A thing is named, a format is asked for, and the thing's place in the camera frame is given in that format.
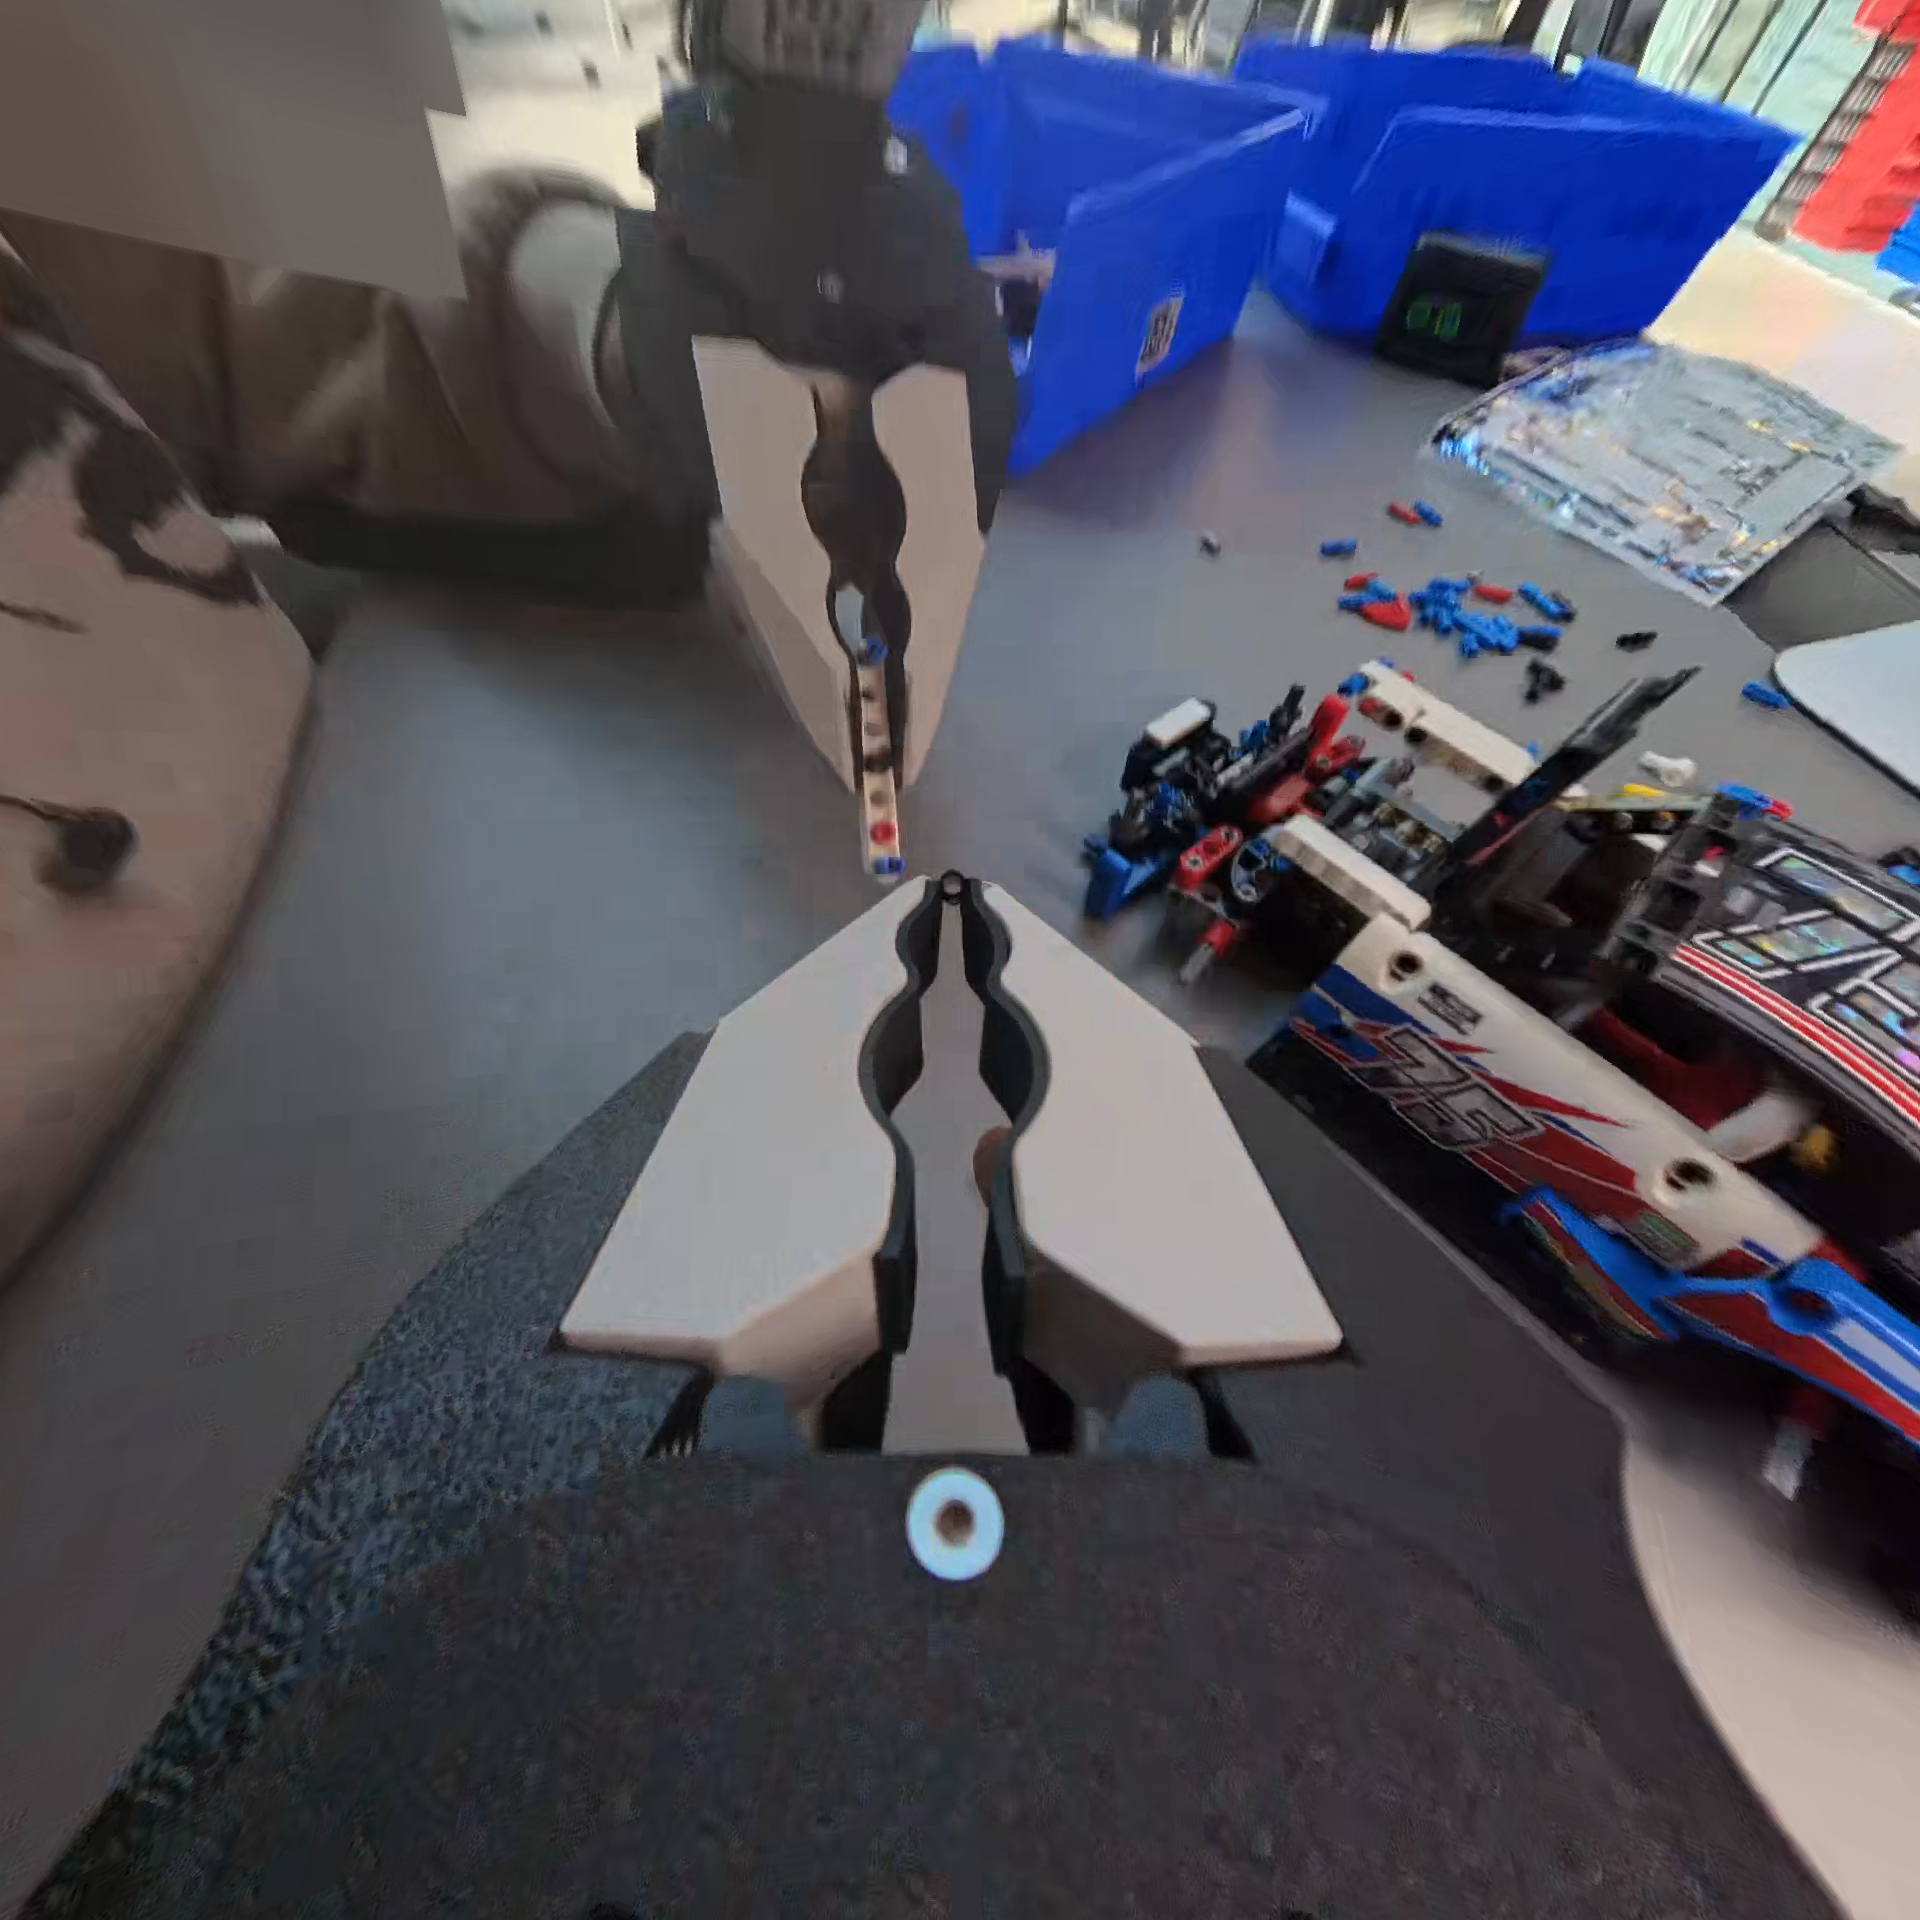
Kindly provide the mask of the blue storage bin white label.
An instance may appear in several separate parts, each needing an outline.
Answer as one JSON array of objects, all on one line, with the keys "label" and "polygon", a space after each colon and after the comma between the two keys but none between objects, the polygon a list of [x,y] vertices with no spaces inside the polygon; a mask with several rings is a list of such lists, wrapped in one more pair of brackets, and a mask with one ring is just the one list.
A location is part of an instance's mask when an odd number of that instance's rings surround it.
[{"label": "blue storage bin white label", "polygon": [[1225,343],[1326,100],[1043,38],[911,55],[889,116],[955,188],[978,265],[1050,258],[1009,474]]}]

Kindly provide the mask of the pile of blue red pins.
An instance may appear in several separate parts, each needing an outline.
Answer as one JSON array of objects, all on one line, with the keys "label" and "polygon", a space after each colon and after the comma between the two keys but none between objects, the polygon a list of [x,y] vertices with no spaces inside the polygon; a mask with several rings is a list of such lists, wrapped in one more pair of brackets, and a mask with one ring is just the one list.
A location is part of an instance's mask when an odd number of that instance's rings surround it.
[{"label": "pile of blue red pins", "polygon": [[1558,589],[1480,572],[1436,574],[1402,589],[1378,569],[1358,569],[1338,589],[1336,607],[1380,634],[1426,634],[1462,661],[1552,657],[1578,620],[1572,601]]}]

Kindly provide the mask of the blue plastic storage bin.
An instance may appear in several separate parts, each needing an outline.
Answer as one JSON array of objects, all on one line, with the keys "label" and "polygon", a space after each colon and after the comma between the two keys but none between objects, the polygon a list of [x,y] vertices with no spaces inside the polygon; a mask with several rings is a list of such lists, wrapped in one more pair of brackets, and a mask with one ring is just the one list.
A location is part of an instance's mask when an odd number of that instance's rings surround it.
[{"label": "blue plastic storage bin", "polygon": [[1546,258],[1524,343],[1655,323],[1745,218],[1796,134],[1616,63],[1251,38],[1232,79],[1303,100],[1312,126],[1264,281],[1292,318],[1369,345],[1408,254],[1458,234]]}]

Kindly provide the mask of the white rounded tray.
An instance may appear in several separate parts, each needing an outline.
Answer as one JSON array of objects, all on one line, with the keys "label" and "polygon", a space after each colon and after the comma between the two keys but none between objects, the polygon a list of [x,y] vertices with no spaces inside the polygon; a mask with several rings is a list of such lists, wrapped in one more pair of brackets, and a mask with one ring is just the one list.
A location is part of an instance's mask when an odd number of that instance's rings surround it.
[{"label": "white rounded tray", "polygon": [[1800,711],[1919,793],[1919,620],[1792,645],[1772,676]]}]

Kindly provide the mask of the black hoodie drawstring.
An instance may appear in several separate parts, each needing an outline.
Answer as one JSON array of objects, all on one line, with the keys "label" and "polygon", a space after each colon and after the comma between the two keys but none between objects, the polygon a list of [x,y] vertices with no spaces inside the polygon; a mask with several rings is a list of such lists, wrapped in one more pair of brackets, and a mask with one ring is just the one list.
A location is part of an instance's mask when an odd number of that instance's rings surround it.
[{"label": "black hoodie drawstring", "polygon": [[74,807],[4,793],[3,809],[48,830],[51,841],[42,851],[38,878],[59,897],[94,897],[115,886],[139,846],[130,817],[113,807]]}]

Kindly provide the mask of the shiny printed booklet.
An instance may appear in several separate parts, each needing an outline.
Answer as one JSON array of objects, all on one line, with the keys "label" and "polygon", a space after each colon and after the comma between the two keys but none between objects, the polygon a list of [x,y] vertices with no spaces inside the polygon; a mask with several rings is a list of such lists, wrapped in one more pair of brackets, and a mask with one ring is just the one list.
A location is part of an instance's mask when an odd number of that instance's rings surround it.
[{"label": "shiny printed booklet", "polygon": [[1631,339],[1466,399],[1425,458],[1715,607],[1905,446],[1763,369]]}]

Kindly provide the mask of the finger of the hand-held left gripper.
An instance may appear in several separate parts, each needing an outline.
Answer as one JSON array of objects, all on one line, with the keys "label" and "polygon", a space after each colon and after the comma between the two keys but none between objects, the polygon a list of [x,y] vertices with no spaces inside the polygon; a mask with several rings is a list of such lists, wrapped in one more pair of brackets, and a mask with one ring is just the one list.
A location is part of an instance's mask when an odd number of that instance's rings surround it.
[{"label": "finger of the hand-held left gripper", "polygon": [[906,593],[904,786],[921,767],[945,721],[988,538],[977,519],[970,385],[946,369],[911,369],[871,404],[880,452],[904,492],[897,575]]},{"label": "finger of the hand-held left gripper", "polygon": [[803,508],[812,385],[751,340],[695,339],[694,366],[719,493],[716,589],[793,723],[850,786],[850,662],[827,617],[831,558]]}]

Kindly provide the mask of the brick-built toy race car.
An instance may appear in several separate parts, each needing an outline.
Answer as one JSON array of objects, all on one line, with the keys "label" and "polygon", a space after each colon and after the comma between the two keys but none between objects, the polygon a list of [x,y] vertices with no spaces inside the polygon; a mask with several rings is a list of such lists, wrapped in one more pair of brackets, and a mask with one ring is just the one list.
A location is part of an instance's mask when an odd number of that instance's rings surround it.
[{"label": "brick-built toy race car", "polygon": [[1380,1115],[1600,1354],[1783,1379],[1778,1491],[1828,1437],[1915,1473],[1915,853],[1752,786],[1591,786],[1691,679],[1631,679],[1551,751],[1384,661],[1242,732],[1188,700],[1130,745],[1083,916],[1161,897],[1182,981],[1296,974],[1251,1069]]}]

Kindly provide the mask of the grey desk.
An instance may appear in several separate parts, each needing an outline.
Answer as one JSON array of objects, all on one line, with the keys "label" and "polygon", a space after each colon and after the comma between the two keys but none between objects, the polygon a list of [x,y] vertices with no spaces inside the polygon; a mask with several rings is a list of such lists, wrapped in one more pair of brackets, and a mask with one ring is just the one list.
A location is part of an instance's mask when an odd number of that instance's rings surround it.
[{"label": "grey desk", "polygon": [[700,617],[347,617],[246,941],[4,1293],[4,1916],[1915,1916],[1915,1629],[1767,1421],[1263,1087],[1263,981],[1073,929],[1134,726],[1369,650],[1340,535],[1572,593],[1538,737],[1649,623],[1652,748],[1915,839],[1736,617],[1422,462],[1447,407],[1254,309],[1007,500],[908,807],[1200,1047],[1330,1297],[1212,1381],[1227,1461],[988,1457],[954,919],[887,1449],[648,1459],[688,1369],[561,1314],[716,1023],[879,906],[852,809]]}]

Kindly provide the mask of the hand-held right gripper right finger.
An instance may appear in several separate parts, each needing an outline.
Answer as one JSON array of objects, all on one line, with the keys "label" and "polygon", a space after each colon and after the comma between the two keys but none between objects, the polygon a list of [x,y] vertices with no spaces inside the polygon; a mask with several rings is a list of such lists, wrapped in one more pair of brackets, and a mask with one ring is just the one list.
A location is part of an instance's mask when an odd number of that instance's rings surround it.
[{"label": "hand-held right gripper right finger", "polygon": [[1200,1047],[998,882],[971,881],[977,1071],[1015,1130],[988,1212],[993,1367],[1026,1444],[1074,1444],[1140,1385],[1343,1354],[1343,1327]]}]

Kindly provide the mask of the black device with green lights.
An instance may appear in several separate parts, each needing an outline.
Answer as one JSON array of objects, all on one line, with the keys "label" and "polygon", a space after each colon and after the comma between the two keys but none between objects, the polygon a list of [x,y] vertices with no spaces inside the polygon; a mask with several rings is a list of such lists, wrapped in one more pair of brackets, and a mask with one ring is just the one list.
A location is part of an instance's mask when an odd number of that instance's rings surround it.
[{"label": "black device with green lights", "polygon": [[1552,254],[1463,231],[1425,231],[1384,306],[1374,356],[1476,394],[1496,388]]}]

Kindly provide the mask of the red plastic crate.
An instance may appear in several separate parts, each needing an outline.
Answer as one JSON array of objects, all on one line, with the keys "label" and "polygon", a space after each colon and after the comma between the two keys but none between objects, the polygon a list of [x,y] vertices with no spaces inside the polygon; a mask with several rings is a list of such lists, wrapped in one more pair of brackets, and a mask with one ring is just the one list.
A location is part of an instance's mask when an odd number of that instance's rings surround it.
[{"label": "red plastic crate", "polygon": [[1818,169],[1792,234],[1819,249],[1880,257],[1919,202],[1919,4],[1867,3],[1856,25],[1880,36],[1894,69],[1871,83],[1872,99],[1859,127],[1848,131],[1841,155]]}]

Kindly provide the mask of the white brick beam with pins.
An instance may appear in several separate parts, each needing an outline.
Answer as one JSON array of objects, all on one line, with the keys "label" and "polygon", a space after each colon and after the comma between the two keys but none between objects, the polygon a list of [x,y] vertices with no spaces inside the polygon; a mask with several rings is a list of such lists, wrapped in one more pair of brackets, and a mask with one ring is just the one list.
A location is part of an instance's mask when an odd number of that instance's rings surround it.
[{"label": "white brick beam with pins", "polygon": [[889,646],[852,582],[827,589],[832,635],[849,661],[849,749],[863,867],[891,886],[906,876],[899,822],[899,745],[889,700]]}]

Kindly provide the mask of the person's left forearm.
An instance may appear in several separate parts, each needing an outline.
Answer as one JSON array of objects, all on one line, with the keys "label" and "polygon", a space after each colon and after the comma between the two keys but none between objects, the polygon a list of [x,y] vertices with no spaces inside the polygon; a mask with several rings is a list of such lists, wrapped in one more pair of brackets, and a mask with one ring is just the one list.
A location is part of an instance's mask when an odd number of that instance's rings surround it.
[{"label": "person's left forearm", "polygon": [[227,270],[222,485],[242,515],[562,525],[656,505],[618,369],[612,188],[502,164],[454,191],[464,287]]}]

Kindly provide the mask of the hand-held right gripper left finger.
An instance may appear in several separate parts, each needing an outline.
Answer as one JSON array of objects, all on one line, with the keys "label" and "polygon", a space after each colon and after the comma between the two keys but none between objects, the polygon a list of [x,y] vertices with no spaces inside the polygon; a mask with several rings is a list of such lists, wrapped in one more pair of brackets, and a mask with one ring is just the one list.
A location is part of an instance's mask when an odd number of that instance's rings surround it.
[{"label": "hand-held right gripper left finger", "polygon": [[764,1385],[816,1444],[886,1441],[920,1286],[897,1114],[942,921],[942,885],[913,881],[716,1023],[561,1318],[564,1354]]}]

